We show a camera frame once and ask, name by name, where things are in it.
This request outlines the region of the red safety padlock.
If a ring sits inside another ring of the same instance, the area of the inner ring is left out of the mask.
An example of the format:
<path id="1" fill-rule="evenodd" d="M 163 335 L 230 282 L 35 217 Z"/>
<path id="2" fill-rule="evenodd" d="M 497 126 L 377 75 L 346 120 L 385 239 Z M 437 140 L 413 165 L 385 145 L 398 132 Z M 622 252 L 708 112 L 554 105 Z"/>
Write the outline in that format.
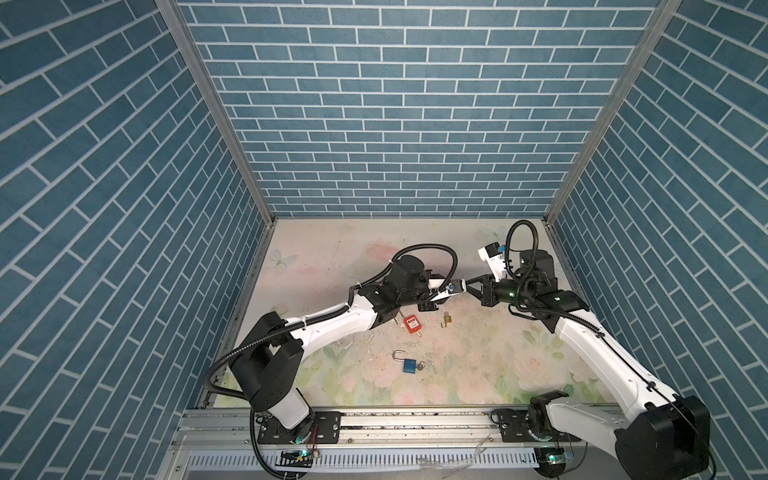
<path id="1" fill-rule="evenodd" d="M 421 336 L 422 325 L 415 315 L 406 315 L 400 310 L 395 316 L 395 322 L 399 327 L 405 328 L 409 334 Z"/>

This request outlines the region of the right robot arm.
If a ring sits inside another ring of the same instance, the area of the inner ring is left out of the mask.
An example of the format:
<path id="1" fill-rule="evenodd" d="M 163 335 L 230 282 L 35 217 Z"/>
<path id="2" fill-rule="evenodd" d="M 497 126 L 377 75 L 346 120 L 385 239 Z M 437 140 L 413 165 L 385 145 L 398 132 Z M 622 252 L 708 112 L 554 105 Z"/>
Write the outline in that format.
<path id="1" fill-rule="evenodd" d="M 635 359 L 599 322 L 575 292 L 558 285 L 552 256 L 539 247 L 535 225 L 515 222 L 507 234 L 529 229 L 532 245 L 512 263 L 511 243 L 479 249 L 490 271 L 466 281 L 485 307 L 500 303 L 519 318 L 540 322 L 597 375 L 621 412 L 610 414 L 574 400 L 562 390 L 530 400 L 530 435 L 556 441 L 575 436 L 618 460 L 632 479 L 685 479 L 717 472 L 710 446 L 711 415 L 695 396 L 683 397 Z"/>

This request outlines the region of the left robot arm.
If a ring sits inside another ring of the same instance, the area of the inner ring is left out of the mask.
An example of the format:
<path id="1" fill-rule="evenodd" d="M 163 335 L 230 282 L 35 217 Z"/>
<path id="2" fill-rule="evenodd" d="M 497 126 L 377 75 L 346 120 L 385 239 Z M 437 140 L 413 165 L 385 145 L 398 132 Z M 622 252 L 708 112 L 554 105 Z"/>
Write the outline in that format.
<path id="1" fill-rule="evenodd" d="M 415 244 L 401 249 L 372 278 L 348 289 L 347 298 L 304 316 L 263 315 L 240 346 L 215 360 L 205 388 L 246 401 L 254 413 L 268 413 L 286 430 L 310 425 L 314 412 L 294 386 L 306 357 L 350 335 L 377 328 L 406 306 L 435 307 L 463 292 L 453 281 L 458 255 L 449 246 Z"/>

